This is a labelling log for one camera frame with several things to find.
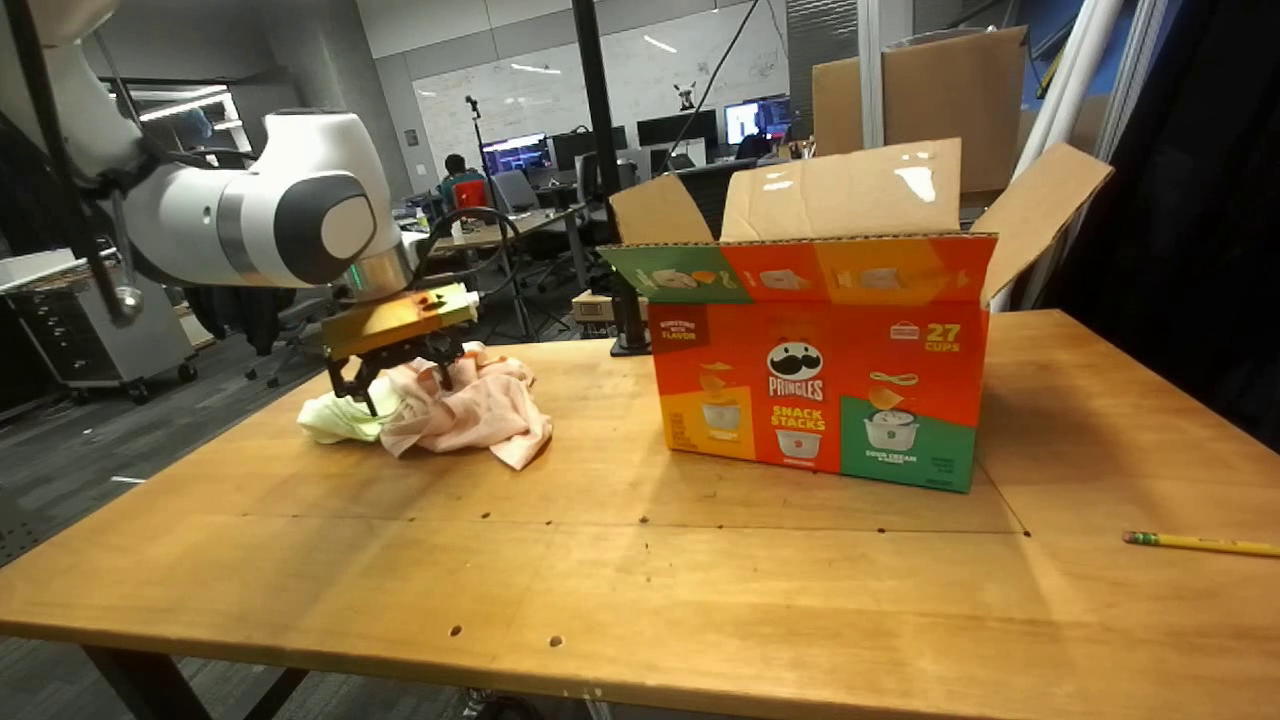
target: pringles logo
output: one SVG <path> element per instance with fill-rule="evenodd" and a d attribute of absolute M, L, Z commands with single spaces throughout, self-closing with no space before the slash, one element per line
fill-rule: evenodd
<path fill-rule="evenodd" d="M 826 399 L 826 354 L 804 339 L 773 344 L 768 354 L 768 397 Z"/>
<path fill-rule="evenodd" d="M 695 323 L 671 318 L 671 320 L 659 320 L 659 323 L 658 323 L 658 337 L 667 339 L 667 344 L 695 344 Z"/>

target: pink object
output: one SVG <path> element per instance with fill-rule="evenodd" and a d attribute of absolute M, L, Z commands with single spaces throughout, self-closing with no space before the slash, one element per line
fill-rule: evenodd
<path fill-rule="evenodd" d="M 520 360 L 465 356 L 447 379 L 454 390 L 427 360 L 380 374 L 371 399 L 380 443 L 394 457 L 493 449 L 501 463 L 525 468 L 551 442 L 551 421 L 531 404 L 531 377 Z"/>

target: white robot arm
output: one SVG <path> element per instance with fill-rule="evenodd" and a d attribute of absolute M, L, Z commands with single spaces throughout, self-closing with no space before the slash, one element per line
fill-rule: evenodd
<path fill-rule="evenodd" d="M 365 252 L 395 248 L 390 179 L 358 113 L 268 117 L 268 148 L 253 169 L 156 164 L 81 54 L 118 6 L 28 0 L 78 183 L 134 177 L 118 238 L 141 273 L 178 285 L 308 290 Z M 44 146 L 11 32 L 0 15 L 0 113 Z"/>

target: yellow pencil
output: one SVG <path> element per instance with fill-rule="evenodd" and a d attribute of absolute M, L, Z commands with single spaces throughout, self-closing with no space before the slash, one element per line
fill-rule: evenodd
<path fill-rule="evenodd" d="M 1176 538 L 1176 533 L 1125 533 L 1125 546 L 1280 562 L 1280 546 L 1205 542 L 1205 538 Z"/>

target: orange packaging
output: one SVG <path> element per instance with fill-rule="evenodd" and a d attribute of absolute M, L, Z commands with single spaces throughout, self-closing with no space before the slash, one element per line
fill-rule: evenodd
<path fill-rule="evenodd" d="M 958 227 L 958 140 L 735 172 L 724 239 L 678 177 L 614 198 L 623 246 L 601 252 L 649 295 L 667 449 L 966 492 L 987 299 L 1105 177 L 1071 148 L 1032 169 L 1004 198 L 1027 212 L 987 212 L 1014 246 Z"/>

